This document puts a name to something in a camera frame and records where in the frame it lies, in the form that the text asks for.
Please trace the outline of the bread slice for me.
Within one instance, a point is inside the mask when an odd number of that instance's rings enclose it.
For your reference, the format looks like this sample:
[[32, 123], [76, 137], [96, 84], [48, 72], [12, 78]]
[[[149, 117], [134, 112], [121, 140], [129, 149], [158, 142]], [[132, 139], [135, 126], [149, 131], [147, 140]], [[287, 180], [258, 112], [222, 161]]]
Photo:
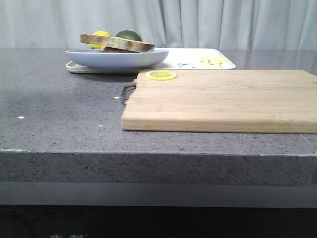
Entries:
[[118, 48], [111, 48], [111, 47], [105, 47], [103, 49], [104, 53], [133, 53], [133, 51], [130, 50], [123, 50]]
[[121, 50], [128, 50], [132, 52], [153, 52], [155, 50], [155, 45], [151, 43], [145, 43], [135, 40], [128, 40], [118, 37], [100, 36], [93, 34], [81, 34], [81, 43], [103, 45], [105, 47], [116, 48]]

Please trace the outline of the light blue round plate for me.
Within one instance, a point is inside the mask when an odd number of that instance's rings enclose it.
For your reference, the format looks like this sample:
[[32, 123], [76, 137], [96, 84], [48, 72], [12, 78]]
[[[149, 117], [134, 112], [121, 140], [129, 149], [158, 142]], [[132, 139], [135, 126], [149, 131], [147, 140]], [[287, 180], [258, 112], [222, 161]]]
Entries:
[[67, 56], [76, 64], [92, 68], [146, 68], [163, 62], [168, 50], [147, 53], [103, 53], [101, 50], [68, 50]]

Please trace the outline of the white bear-print tray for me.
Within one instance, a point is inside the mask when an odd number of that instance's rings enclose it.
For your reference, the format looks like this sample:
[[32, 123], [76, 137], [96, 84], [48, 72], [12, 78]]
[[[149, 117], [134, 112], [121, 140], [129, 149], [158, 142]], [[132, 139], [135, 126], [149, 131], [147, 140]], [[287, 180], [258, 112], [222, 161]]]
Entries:
[[[166, 59], [149, 69], [234, 69], [236, 65], [227, 59], [221, 52], [208, 48], [156, 48], [168, 50]], [[146, 68], [92, 68], [82, 66], [71, 61], [66, 69], [72, 73], [137, 73]]]

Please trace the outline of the lemon slice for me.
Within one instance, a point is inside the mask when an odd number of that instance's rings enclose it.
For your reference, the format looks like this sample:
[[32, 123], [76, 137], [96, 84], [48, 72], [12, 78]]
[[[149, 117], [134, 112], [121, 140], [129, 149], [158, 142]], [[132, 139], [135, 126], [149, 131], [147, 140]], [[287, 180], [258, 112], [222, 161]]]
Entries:
[[166, 81], [177, 77], [176, 73], [165, 70], [152, 70], [146, 73], [146, 78], [151, 80]]

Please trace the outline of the wooden cutting board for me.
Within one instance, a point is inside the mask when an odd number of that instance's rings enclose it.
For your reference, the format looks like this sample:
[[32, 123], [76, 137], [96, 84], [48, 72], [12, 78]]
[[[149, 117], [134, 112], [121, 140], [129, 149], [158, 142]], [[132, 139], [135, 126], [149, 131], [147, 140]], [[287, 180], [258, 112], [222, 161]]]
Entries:
[[304, 70], [189, 70], [151, 80], [141, 70], [124, 130], [243, 133], [317, 131], [317, 78]]

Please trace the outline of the green lime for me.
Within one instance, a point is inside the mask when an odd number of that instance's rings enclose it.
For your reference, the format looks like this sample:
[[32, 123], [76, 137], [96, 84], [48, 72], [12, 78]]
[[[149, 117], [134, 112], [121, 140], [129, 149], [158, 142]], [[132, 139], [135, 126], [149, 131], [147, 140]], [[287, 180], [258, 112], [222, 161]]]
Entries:
[[138, 33], [131, 30], [122, 30], [116, 34], [116, 37], [142, 42], [141, 36]]

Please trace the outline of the yellow lemon rear left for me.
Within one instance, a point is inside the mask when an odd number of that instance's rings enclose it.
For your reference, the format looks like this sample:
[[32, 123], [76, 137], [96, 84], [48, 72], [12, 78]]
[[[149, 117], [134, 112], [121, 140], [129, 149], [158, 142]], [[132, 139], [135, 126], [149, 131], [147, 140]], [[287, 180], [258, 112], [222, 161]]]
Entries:
[[[94, 32], [93, 35], [111, 37], [111, 34], [107, 31], [97, 31], [97, 32]], [[95, 44], [90, 44], [89, 47], [90, 49], [104, 49], [105, 48], [104, 45], [95, 45]]]

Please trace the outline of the grey curtain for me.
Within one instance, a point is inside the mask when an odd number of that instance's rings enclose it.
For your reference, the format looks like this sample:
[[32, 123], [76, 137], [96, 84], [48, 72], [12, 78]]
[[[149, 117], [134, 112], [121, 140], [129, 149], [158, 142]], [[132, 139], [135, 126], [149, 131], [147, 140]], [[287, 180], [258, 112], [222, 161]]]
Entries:
[[157, 47], [315, 50], [314, 0], [3, 0], [2, 48], [81, 48], [80, 34], [137, 32]]

